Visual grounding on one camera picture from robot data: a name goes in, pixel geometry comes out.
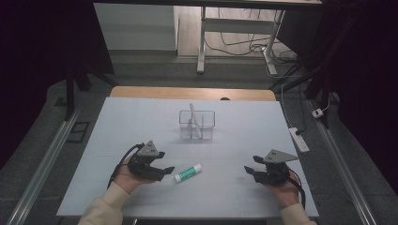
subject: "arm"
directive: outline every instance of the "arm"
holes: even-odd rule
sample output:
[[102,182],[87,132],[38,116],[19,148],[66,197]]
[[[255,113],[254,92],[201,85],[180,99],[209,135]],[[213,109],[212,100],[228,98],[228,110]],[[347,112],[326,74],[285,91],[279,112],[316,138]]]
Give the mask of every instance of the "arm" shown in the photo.
[[[290,172],[290,177],[298,181],[299,179]],[[269,186],[269,188],[277,197],[281,203],[283,210],[281,210],[281,216],[284,225],[316,225],[315,222],[310,221],[304,208],[299,203],[299,191],[290,182],[286,182],[281,186]]]
[[130,158],[127,158],[105,194],[94,200],[84,211],[79,224],[107,224],[119,225],[123,221],[121,208],[137,187],[153,181],[141,180],[134,177],[127,167]]

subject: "white tabletop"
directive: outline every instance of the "white tabletop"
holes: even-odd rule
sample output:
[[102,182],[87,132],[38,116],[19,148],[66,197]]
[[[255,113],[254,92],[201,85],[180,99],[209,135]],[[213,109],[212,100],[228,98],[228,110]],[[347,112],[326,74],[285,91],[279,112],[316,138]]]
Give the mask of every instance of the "white tabletop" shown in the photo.
[[[182,140],[179,111],[214,111],[212,140]],[[219,101],[108,97],[58,210],[58,216],[80,216],[106,190],[109,176],[137,143],[153,140],[163,159],[153,167],[175,166],[161,182],[138,187],[123,207],[133,218],[275,218],[281,207],[273,194],[254,182],[243,166],[257,171],[271,149],[297,155],[277,101]],[[177,183],[174,175],[202,164],[203,170]],[[306,212],[318,217],[298,160],[287,162],[301,178]]]

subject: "cable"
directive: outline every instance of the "cable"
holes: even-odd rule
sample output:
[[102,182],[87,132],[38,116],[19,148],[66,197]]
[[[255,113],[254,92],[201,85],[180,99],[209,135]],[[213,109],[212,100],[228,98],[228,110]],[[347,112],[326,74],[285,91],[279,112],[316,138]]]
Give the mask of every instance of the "cable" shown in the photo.
[[142,147],[144,147],[143,143],[140,144],[135,144],[131,149],[129,149],[129,151],[127,151],[127,153],[124,155],[124,157],[122,157],[122,159],[120,160],[120,162],[116,165],[114,172],[111,175],[111,178],[109,178],[109,182],[108,182],[108,187],[111,185],[111,183],[115,180],[117,173],[119,172],[120,166],[123,165],[127,165],[127,164],[123,164],[123,161],[126,159],[126,157],[129,155],[129,153],[134,150],[135,148],[139,148],[141,149]]
[[285,109],[285,107],[284,107],[284,102],[283,102],[283,87],[284,87],[284,84],[282,85],[282,91],[281,91],[281,101],[282,101],[282,105],[283,105],[283,114],[284,114],[284,118],[285,118],[286,121],[287,121],[287,124],[292,128],[293,126],[292,126],[292,124],[290,124],[289,118],[287,117],[286,109]]
[[298,59],[296,59],[296,58],[283,59],[283,58],[281,58],[281,53],[277,57],[273,50],[271,50],[271,53],[272,53],[271,58],[274,59],[279,64],[296,63],[298,61]]
[[211,50],[219,51],[219,52],[222,52],[222,53],[228,53],[228,54],[232,54],[232,55],[236,55],[236,56],[246,55],[246,54],[250,54],[250,53],[254,52],[254,51],[249,51],[249,52],[245,52],[245,53],[232,53],[232,52],[227,52],[227,51],[224,51],[224,50],[221,50],[221,49],[215,49],[215,48],[210,47],[210,46],[207,44],[206,39],[205,39],[205,44],[206,44],[206,45],[209,47],[209,49],[211,49]]
[[291,171],[292,173],[295,174],[295,176],[298,178],[298,183],[301,185],[301,179],[299,178],[299,175],[298,175],[295,171],[293,171],[292,169],[290,169],[290,168],[289,168],[289,171]]
[[281,57],[281,55],[282,55],[283,53],[289,53],[289,52],[292,52],[292,53],[293,53],[292,50],[286,50],[286,51],[283,51],[283,52],[279,52],[279,56],[277,57],[277,59],[278,59],[278,60],[282,60],[282,61],[298,61],[297,57],[285,57],[285,58]]
[[250,9],[249,16],[246,18],[246,20],[248,20],[249,18],[251,18],[251,16],[252,16],[252,11],[253,11],[253,9],[251,8],[251,9]]
[[290,183],[292,183],[292,185],[294,185],[294,186],[298,189],[299,193],[301,194],[301,204],[302,204],[302,207],[305,209],[306,197],[305,197],[305,191],[304,191],[304,189],[302,188],[301,185],[299,185],[299,184],[298,184],[295,180],[293,180],[292,178],[287,177],[287,180],[288,180]]
[[[260,19],[260,13],[261,13],[261,9],[258,11],[257,20]],[[221,17],[221,15],[223,16],[222,8],[219,7],[219,18]],[[250,15],[249,15],[249,17],[248,17],[247,19],[249,19],[249,18],[251,17],[251,15],[252,15],[252,10],[250,11]],[[220,32],[220,35],[221,35],[221,37],[222,37],[222,43],[223,43],[224,45],[237,45],[237,44],[242,44],[242,43],[251,42],[251,44],[250,44],[250,46],[251,46],[253,41],[269,39],[269,37],[254,39],[254,35],[253,35],[251,40],[245,40],[245,41],[240,41],[240,42],[235,42],[235,43],[226,43],[225,40],[223,39],[222,32]]]
[[270,78],[275,78],[275,79],[283,79],[283,78],[287,78],[287,77],[289,77],[289,78],[300,78],[300,77],[302,77],[302,76],[286,76],[286,74],[288,74],[288,73],[290,73],[290,71],[293,69],[293,68],[295,68],[295,67],[298,67],[299,66],[299,64],[294,64],[294,65],[292,65],[292,67],[290,67],[290,69],[288,69],[285,73],[284,73],[284,75],[282,75],[282,76],[272,76],[270,73],[269,73],[269,71],[268,71],[268,64],[269,64],[270,62],[268,62],[267,64],[266,64],[266,73],[267,73],[267,75],[270,77]]
[[275,10],[275,14],[274,14],[274,22],[276,22],[276,14],[278,13],[278,10]]
[[328,99],[328,106],[327,106],[325,109],[323,109],[322,112],[325,111],[325,110],[327,110],[328,107],[329,107],[329,105],[330,105],[330,98]]

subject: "person's right hand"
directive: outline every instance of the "person's right hand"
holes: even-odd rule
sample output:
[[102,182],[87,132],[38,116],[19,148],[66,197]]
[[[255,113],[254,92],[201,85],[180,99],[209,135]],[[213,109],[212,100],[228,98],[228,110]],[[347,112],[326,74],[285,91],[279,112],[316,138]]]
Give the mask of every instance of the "person's right hand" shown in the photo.
[[[291,171],[290,178],[292,178],[296,182],[299,182],[299,179]],[[299,191],[289,181],[286,181],[284,184],[279,186],[264,186],[269,188],[276,195],[279,203],[283,206],[283,208],[299,203]]]
[[155,183],[155,181],[144,180],[131,174],[127,166],[130,158],[131,157],[128,157],[124,160],[114,180],[117,185],[126,190],[126,192],[128,192],[129,194],[141,185]]

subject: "clear plastic container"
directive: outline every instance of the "clear plastic container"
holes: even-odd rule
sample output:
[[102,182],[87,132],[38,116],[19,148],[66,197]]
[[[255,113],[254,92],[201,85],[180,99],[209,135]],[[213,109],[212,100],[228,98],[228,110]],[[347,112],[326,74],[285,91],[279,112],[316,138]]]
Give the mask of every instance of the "clear plastic container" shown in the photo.
[[216,113],[213,111],[195,111],[196,124],[191,111],[179,112],[181,139],[212,139],[216,125]]

